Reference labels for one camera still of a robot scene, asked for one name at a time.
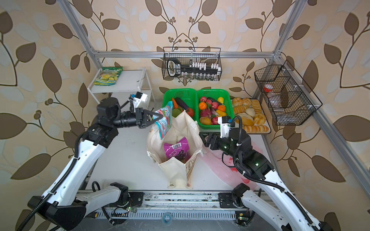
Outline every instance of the beige bag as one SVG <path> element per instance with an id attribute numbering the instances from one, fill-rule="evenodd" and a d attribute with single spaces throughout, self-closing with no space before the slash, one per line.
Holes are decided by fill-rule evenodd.
<path id="1" fill-rule="evenodd" d="M 175 157 L 168 160 L 164 152 L 164 143 L 175 144 L 183 137 L 189 142 L 190 159 L 184 164 Z M 147 138 L 148 156 L 155 159 L 166 173 L 168 188 L 193 189 L 192 170 L 198 153 L 202 153 L 203 142 L 199 136 L 199 126 L 185 111 L 176 118 L 172 117 L 172 127 L 164 136 L 159 136 L 157 125 L 153 125 Z"/>

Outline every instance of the green plastic basket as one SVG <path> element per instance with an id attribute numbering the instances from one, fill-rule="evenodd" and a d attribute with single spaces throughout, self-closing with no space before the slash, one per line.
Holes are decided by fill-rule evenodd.
<path id="1" fill-rule="evenodd" d="M 197 98 L 197 103 L 200 102 L 199 100 L 202 96 L 212 97 L 215 100 L 217 100 L 219 97 L 222 97 L 223 100 L 224 100 L 223 104 L 226 107 L 226 114 L 228 116 L 230 116 L 232 119 L 234 118 L 235 115 L 234 115 L 234 110 L 232 109 L 230 95 L 226 90 L 222 90 L 222 89 L 203 89 L 203 90 L 197 91 L 196 94 L 197 94 L 197 97 L 198 97 Z M 195 116 L 196 116 L 196 120 L 198 121 L 199 127 L 203 128 L 203 129 L 217 129 L 217 130 L 220 130 L 220 125 L 204 125 L 204 124 L 201 124 L 199 122 L 199 118 L 200 118 L 199 113 L 200 113 L 200 110 L 199 110 L 199 107 L 197 107 L 197 111 L 195 111 Z"/>
<path id="2" fill-rule="evenodd" d="M 184 101 L 189 108 L 194 110 L 193 117 L 194 120 L 199 119 L 199 117 L 197 116 L 199 114 L 199 108 L 196 90 L 192 88 L 180 88 L 168 90 L 164 93 L 162 107 L 165 107 L 167 103 L 172 100 L 172 98 L 176 97 L 182 99 L 182 101 Z"/>

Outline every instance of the barcode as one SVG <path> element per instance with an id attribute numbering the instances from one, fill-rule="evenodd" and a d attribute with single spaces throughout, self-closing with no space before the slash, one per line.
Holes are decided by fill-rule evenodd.
<path id="1" fill-rule="evenodd" d="M 178 148 L 178 147 L 181 147 L 181 143 L 177 143 L 177 144 L 175 144 L 175 145 L 172 145 L 172 148 L 173 148 L 173 149 L 176 149 L 176 148 Z"/>

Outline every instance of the black rack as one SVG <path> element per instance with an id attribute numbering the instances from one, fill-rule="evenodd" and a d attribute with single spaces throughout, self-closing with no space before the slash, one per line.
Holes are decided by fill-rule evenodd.
<path id="1" fill-rule="evenodd" d="M 302 125 L 322 106 L 321 100 L 302 78 L 297 83 L 288 70 L 291 65 L 269 65 L 255 71 L 255 80 L 276 125 Z M 313 102 L 306 94 L 315 96 Z"/>
<path id="2" fill-rule="evenodd" d="M 220 52 L 215 47 L 164 47 L 163 79 L 220 81 Z"/>

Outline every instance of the cucumber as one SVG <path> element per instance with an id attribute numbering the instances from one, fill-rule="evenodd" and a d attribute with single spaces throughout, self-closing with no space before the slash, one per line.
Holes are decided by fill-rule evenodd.
<path id="1" fill-rule="evenodd" d="M 218 102 L 217 100 L 215 100 L 212 97 L 207 97 L 207 99 L 210 99 L 212 102 L 217 102 L 219 106 L 222 105 L 222 103 Z"/>
<path id="2" fill-rule="evenodd" d="M 180 99 L 179 97 L 176 97 L 175 98 L 175 101 L 176 103 L 182 107 L 183 109 L 187 110 L 189 107 L 186 105 L 186 103 L 184 101 L 182 101 L 182 99 Z"/>

